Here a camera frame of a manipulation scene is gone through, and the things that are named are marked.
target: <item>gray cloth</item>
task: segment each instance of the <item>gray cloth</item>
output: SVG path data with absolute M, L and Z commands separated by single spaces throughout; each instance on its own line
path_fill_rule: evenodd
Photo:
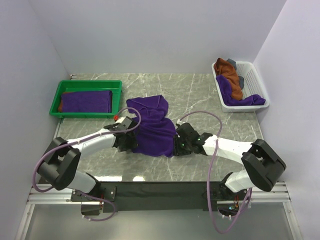
M 245 86 L 245 79 L 243 76 L 239 76 L 239 86 L 241 89 L 244 89 Z
M 232 59 L 228 58 L 227 62 L 230 63 L 234 67 L 235 70 L 237 70 L 236 61 L 233 61 Z

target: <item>pile of clothes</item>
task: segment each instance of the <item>pile of clothes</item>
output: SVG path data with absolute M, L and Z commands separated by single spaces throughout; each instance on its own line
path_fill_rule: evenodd
M 228 59 L 225 61 L 222 58 L 218 58 L 213 68 L 225 105 L 256 106 L 265 104 L 266 100 L 258 94 L 253 94 L 242 99 L 242 89 L 245 86 L 245 80 L 242 76 L 238 76 L 236 71 L 237 65 L 234 60 Z
M 61 94 L 61 113 L 111 113 L 112 91 L 75 91 Z

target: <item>clothing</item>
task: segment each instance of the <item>clothing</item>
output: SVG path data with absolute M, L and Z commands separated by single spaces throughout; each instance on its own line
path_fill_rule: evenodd
M 63 113 L 111 113 L 112 91 L 76 91 L 61 95 Z
M 239 76 L 239 86 L 241 89 L 244 89 L 245 87 L 245 79 L 243 76 Z
M 264 105 L 266 100 L 258 94 L 253 94 L 242 100 L 235 100 L 231 97 L 232 89 L 230 82 L 223 75 L 218 75 L 216 80 L 219 84 L 222 99 L 227 106 L 253 106 Z
M 235 60 L 228 58 L 227 62 L 230 63 L 234 67 L 235 70 L 237 70 L 237 63 Z
M 238 101 L 241 100 L 243 93 L 239 85 L 238 74 L 232 64 L 222 58 L 218 58 L 213 65 L 213 68 L 217 76 L 223 75 L 229 81 L 232 90 L 231 97 Z
M 132 152 L 152 157 L 172 157 L 174 135 L 177 133 L 173 122 L 165 117 L 169 108 L 166 99 L 162 95 L 137 97 L 128 99 L 126 105 L 141 114 L 140 126 L 135 131 L 138 147 L 133 148 Z

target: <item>white wall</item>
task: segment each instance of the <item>white wall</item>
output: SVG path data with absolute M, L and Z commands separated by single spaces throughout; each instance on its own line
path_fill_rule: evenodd
M 28 1 L 1 1 L 0 22 L 0 239 L 11 240 L 56 129 L 55 89 L 68 74 Z
M 287 0 L 255 66 L 271 100 L 264 138 L 287 164 L 284 179 L 305 240 L 320 238 L 320 2 Z
M 212 73 L 253 61 L 286 0 L 29 0 L 70 73 Z

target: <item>table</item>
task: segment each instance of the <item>table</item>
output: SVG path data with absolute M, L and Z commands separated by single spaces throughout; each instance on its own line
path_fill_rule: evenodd
M 166 117 L 174 123 L 186 113 L 206 110 L 221 118 L 222 138 L 244 142 L 262 138 L 254 112 L 222 112 L 212 74 L 95 73 L 77 74 L 72 79 L 121 80 L 121 108 L 127 106 L 127 99 L 163 95 L 169 103 Z M 191 115 L 187 121 L 199 134 L 216 134 L 219 130 L 219 122 L 204 113 Z M 79 138 L 113 122 L 113 119 L 66 118 L 59 127 L 58 136 L 66 140 Z M 151 157 L 140 153 L 119 153 L 116 148 L 109 148 L 82 159 L 78 170 L 92 174 L 100 181 L 205 181 L 210 160 L 209 156 L 201 154 Z M 212 168 L 211 180 L 221 181 L 226 174 L 242 169 L 241 164 L 218 157 Z

